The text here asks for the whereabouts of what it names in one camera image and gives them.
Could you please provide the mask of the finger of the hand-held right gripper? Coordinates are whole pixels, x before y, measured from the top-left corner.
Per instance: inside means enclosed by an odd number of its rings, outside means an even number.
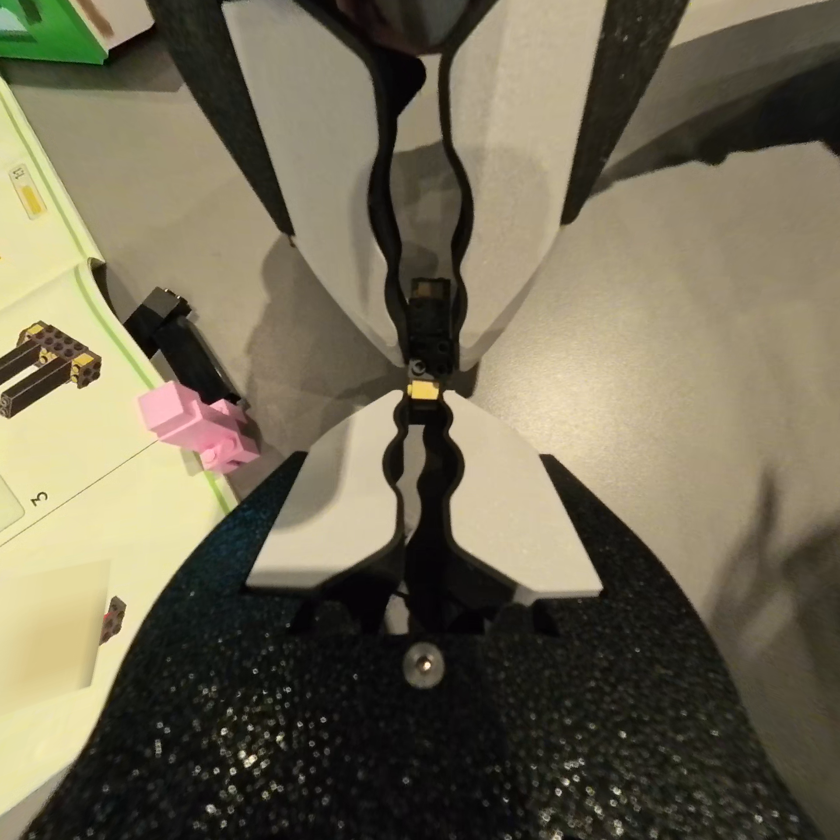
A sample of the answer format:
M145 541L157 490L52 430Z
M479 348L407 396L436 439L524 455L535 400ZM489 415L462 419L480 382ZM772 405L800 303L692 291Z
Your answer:
M222 9L297 250L355 327L404 365L399 234L389 199L374 223L370 206L396 126L370 52L312 2Z
M560 230L604 1L474 2L443 47L439 109L460 189L458 367L478 364Z

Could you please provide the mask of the long black brick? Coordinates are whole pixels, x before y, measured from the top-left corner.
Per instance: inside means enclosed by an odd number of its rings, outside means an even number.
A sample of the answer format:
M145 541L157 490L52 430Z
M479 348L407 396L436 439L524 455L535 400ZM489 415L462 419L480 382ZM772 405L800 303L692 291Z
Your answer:
M133 336L150 334L192 312L189 302L170 289L155 287L123 323Z
M187 316L177 316L153 333L157 350L170 366L175 379L191 389L204 404L225 400L235 406L241 403L228 378L221 371Z

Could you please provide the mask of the pink brick pig figure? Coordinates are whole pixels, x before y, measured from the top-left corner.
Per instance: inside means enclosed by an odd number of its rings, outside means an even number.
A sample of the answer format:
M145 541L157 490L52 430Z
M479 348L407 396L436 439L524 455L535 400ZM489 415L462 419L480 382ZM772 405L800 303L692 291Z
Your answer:
M245 412L228 400L207 404L194 390L170 381L140 395L137 403L145 428L163 443L195 454L205 471L226 475L259 458Z

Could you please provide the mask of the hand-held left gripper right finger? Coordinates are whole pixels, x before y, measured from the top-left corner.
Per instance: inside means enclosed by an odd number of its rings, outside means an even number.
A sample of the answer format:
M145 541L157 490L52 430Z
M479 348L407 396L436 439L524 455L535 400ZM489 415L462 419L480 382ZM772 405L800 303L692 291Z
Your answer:
M602 581L539 453L460 395L445 395L463 472L449 501L455 546L512 588L514 602L593 597Z

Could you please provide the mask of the grey desk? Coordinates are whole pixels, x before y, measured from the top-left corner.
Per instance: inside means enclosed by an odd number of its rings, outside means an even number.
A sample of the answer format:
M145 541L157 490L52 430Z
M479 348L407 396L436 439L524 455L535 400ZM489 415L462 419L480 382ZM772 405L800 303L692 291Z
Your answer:
M838 2L711 31L697 2L605 180L467 380L675 576L795 798L838 838L838 157L706 134L813 70ZM198 326L266 438L239 496L398 385L280 235L158 35L106 66L3 75L107 260L121 318L154 286Z

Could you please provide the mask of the pale green instruction booklet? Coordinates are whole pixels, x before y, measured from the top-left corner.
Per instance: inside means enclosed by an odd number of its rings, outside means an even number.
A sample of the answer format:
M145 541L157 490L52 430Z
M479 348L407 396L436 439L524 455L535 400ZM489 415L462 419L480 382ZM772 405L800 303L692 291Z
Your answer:
M156 439L163 380L98 286L104 258L2 81L2 353L53 326L101 360L2 417L2 751L79 750L173 573L235 505Z

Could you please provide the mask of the dark brick tan plate assembly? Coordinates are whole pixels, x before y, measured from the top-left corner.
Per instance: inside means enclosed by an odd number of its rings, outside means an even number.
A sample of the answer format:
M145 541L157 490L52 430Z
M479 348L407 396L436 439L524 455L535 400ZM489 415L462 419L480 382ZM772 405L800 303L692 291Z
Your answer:
M412 281L407 302L406 393L416 410L433 407L456 369L452 285L448 278Z

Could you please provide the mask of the green cardboard box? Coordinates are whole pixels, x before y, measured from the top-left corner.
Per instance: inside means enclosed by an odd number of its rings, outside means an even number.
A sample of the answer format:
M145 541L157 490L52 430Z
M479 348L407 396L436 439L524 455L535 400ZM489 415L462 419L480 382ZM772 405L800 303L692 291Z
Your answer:
M2 1L1 57L101 66L153 24L145 1Z

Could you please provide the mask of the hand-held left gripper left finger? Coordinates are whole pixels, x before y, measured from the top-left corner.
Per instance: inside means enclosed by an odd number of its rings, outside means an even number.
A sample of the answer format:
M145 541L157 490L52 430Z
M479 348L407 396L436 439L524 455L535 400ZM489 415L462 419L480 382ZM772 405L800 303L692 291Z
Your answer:
M321 436L248 575L255 591L311 593L403 539L405 393L388 392Z

